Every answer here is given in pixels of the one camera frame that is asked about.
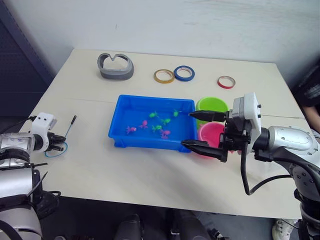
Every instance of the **white table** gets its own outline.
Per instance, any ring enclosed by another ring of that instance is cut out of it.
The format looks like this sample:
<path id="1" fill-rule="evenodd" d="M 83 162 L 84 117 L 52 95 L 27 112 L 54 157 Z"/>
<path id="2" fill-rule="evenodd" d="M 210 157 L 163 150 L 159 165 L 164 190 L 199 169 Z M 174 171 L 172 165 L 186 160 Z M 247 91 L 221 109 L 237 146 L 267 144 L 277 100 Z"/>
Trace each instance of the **white table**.
<path id="1" fill-rule="evenodd" d="M 234 98 L 255 91 L 263 105 L 262 113 L 274 115 L 262 117 L 264 127 L 292 125 L 308 130 L 274 64 L 128 53 L 135 67 L 133 77 L 127 81 L 112 81 L 101 78 L 96 66 L 96 58 L 103 52 L 74 50 L 32 113 L 54 114 L 58 123 L 53 132 L 61 135 L 68 129 L 73 115 L 77 115 L 67 136 L 69 149 L 65 154 L 57 158 L 46 158 L 40 153 L 32 156 L 34 163 L 48 163 L 39 167 L 42 174 L 49 171 L 43 182 L 45 190 L 59 190 L 67 197 L 223 214 L 272 218 L 301 216 L 299 202 L 293 197 L 295 185 L 291 179 L 270 182 L 247 196 L 240 175 L 240 156 L 236 153 L 229 155 L 227 163 L 222 163 L 216 159 L 202 159 L 195 153 L 116 148 L 113 139 L 108 138 L 120 94 L 195 101 L 202 96 L 215 96 L 232 107 Z M 178 65 L 193 67 L 195 79 L 176 80 L 170 84 L 153 80 L 155 70 L 173 70 Z M 234 77 L 235 88 L 225 90 L 216 86 L 216 79 L 221 75 Z M 27 122 L 22 130 L 29 130 L 30 125 Z M 254 161 L 252 156 L 248 158 L 248 164 Z M 270 174 L 286 172 L 276 167 Z M 260 180 L 256 175 L 249 177 L 251 187 Z"/>

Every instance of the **red tape roll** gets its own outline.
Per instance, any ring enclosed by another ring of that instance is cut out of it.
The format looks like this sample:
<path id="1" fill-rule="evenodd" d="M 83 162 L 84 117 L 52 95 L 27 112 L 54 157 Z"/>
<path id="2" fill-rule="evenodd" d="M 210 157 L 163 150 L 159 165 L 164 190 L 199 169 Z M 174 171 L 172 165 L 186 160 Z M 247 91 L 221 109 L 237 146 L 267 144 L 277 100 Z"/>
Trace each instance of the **red tape roll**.
<path id="1" fill-rule="evenodd" d="M 226 86 L 226 85 L 223 85 L 220 80 L 221 79 L 228 79 L 232 82 L 232 85 L 231 86 Z M 230 76 L 221 76 L 218 78 L 218 81 L 217 81 L 218 85 L 221 87 L 221 88 L 224 88 L 224 89 L 232 89 L 235 85 L 236 85 L 236 80 L 234 80 L 232 77 Z"/>

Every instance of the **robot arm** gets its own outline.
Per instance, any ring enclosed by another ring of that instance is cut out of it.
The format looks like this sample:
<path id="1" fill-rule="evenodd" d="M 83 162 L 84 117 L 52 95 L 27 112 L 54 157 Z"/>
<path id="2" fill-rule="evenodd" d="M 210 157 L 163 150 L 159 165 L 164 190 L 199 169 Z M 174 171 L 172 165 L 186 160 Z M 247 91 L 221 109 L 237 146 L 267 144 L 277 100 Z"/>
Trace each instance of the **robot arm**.
<path id="1" fill-rule="evenodd" d="M 297 187 L 294 196 L 300 202 L 302 215 L 300 239 L 309 239 L 320 230 L 320 153 L 315 138 L 300 129 L 272 126 L 261 128 L 260 108 L 256 95 L 248 93 L 236 98 L 233 109 L 227 112 L 195 111 L 190 113 L 199 120 L 225 121 L 219 147 L 210 147 L 205 141 L 184 140 L 186 148 L 226 162 L 228 151 L 241 151 L 241 176 L 246 194 L 253 194 L 262 185 L 280 178 L 293 178 Z M 254 152 L 259 161 L 283 166 L 289 175 L 268 178 L 249 189 L 246 175 L 246 157 Z"/>
<path id="2" fill-rule="evenodd" d="M 10 233 L 14 239 L 42 239 L 39 218 L 44 213 L 38 206 L 43 207 L 48 199 L 57 201 L 57 197 L 43 191 L 45 175 L 41 178 L 30 156 L 32 152 L 64 150 L 56 145 L 66 138 L 49 132 L 56 122 L 53 115 L 41 112 L 33 118 L 29 133 L 0 135 L 0 239 L 11 239 Z"/>

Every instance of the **tape roll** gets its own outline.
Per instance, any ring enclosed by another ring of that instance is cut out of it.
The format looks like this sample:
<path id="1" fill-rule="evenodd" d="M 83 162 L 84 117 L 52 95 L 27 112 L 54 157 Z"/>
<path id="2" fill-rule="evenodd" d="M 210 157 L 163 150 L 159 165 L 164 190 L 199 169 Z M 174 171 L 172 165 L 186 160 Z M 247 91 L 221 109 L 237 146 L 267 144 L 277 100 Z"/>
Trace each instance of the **tape roll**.
<path id="1" fill-rule="evenodd" d="M 191 76 L 188 76 L 188 77 L 183 77 L 183 76 L 180 76 L 178 74 L 178 72 L 180 70 L 185 70 L 187 71 L 188 73 L 190 73 Z M 176 79 L 178 79 L 179 81 L 183 81 L 183 82 L 188 82 L 188 81 L 191 81 L 194 77 L 195 77 L 195 71 L 189 67 L 189 66 L 185 66 L 185 65 L 182 65 L 182 66 L 178 66 L 175 70 L 174 70 L 174 76 Z"/>
<path id="2" fill-rule="evenodd" d="M 127 61 L 127 66 L 124 69 L 108 69 L 104 68 L 104 61 L 106 58 L 111 58 L 114 61 L 116 58 L 121 58 Z M 128 80 L 134 74 L 134 64 L 124 54 L 116 54 L 114 57 L 111 57 L 109 53 L 102 53 L 97 59 L 98 68 L 100 74 L 105 79 L 115 79 L 115 80 Z"/>
<path id="3" fill-rule="evenodd" d="M 221 83 L 221 80 L 222 79 L 228 79 L 229 81 L 231 81 L 232 85 L 231 86 L 227 86 L 227 85 L 224 85 Z M 235 85 L 236 85 L 236 80 L 234 80 L 232 77 L 230 76 L 221 76 L 218 78 L 218 81 L 217 81 L 218 85 L 221 87 L 221 88 L 224 88 L 224 89 L 232 89 Z"/>
<path id="4" fill-rule="evenodd" d="M 165 74 L 168 74 L 171 76 L 171 78 L 169 80 L 161 80 L 157 77 L 157 74 L 158 73 L 165 73 Z M 175 80 L 175 75 L 172 71 L 168 70 L 168 69 L 160 69 L 160 70 L 157 70 L 154 72 L 153 74 L 153 78 L 154 80 L 156 80 L 158 83 L 161 83 L 161 84 L 169 84 L 169 83 L 172 83 L 174 80 Z"/>

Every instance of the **pink toy fish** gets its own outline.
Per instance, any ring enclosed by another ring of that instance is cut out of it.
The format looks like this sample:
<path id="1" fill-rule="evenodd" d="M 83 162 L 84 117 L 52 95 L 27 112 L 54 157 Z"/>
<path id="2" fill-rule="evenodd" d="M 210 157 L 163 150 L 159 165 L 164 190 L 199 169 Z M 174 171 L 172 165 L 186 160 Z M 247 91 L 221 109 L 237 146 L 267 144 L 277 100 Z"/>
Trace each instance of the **pink toy fish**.
<path id="1" fill-rule="evenodd" d="M 147 129 L 148 128 L 148 121 L 147 120 L 143 120 L 142 125 L 140 125 L 139 128 Z"/>
<path id="2" fill-rule="evenodd" d="M 129 127 L 127 126 L 126 127 L 126 134 L 129 134 L 131 132 L 135 132 L 137 129 L 135 127 Z"/>
<path id="3" fill-rule="evenodd" d="M 161 138 L 162 139 L 168 139 L 168 135 L 170 135 L 171 132 L 169 130 L 162 130 L 161 129 Z"/>

